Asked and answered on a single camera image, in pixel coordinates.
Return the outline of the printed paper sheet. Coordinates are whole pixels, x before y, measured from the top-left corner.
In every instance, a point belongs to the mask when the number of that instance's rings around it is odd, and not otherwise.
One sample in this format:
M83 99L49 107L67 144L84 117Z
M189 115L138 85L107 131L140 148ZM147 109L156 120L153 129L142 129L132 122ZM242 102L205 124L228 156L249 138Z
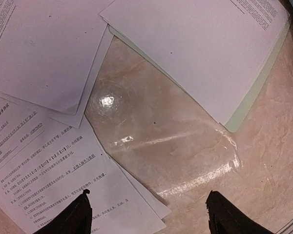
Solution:
M0 0L0 97L79 128L111 43L108 0Z
M116 0L100 15L221 124L289 19L277 0Z

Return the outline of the light green clipboard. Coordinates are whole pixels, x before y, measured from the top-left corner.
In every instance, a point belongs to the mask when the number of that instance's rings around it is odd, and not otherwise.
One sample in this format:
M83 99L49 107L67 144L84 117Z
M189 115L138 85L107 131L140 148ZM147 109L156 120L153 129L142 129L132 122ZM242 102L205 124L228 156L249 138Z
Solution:
M246 118L248 112L250 111L252 105L254 104L256 98L260 94L262 87L265 83L265 81L268 78L268 75L276 61L276 58L282 48L282 45L285 41L285 38L287 36L287 33L290 29L290 25L292 22L292 18L289 17L288 21L286 22L284 28L282 29L278 40L275 43L274 48L270 52L270 55L268 56L266 63L264 64L261 72L259 73L257 79L253 83L252 87L248 91L248 93L245 95L239 106L236 108L235 112L232 114L230 119L227 121L227 123L223 124L222 126L228 130L231 133L235 133L241 126L242 122ZM155 68L157 68L160 72L162 72L165 76L167 76L172 82L174 82L179 88L182 86L178 84L169 74L167 74L162 68L160 68L152 59L150 59L142 50L140 50L133 42L131 42L128 38L126 38L124 35L119 33L116 29L114 29L112 26L109 26L109 31L111 34L119 38L122 42L124 42L127 46L129 46L131 49L133 49L136 53L138 53L140 56L142 56L145 60L147 60L149 63L151 63Z

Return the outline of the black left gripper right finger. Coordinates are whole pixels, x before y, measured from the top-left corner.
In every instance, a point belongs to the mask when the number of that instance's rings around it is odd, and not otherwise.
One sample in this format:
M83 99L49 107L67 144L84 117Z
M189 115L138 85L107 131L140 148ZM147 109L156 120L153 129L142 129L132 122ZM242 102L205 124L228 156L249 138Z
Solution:
M206 200L209 230L212 234L270 234L271 231L254 222L220 192L211 191Z

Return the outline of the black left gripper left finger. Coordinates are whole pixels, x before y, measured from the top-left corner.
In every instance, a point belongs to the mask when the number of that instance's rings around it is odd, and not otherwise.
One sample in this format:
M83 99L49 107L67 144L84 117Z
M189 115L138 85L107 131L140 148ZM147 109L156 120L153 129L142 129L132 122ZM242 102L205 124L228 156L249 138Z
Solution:
M90 234L92 208L88 194L90 190L83 190L81 195L35 234Z

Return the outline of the paper sheets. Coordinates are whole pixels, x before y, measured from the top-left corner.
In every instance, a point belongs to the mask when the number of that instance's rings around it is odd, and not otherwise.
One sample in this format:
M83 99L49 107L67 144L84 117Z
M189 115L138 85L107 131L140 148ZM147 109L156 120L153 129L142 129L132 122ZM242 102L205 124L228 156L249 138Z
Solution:
M74 128L0 98L0 208L27 234L88 192L93 234L154 234L156 212L102 149L86 118Z

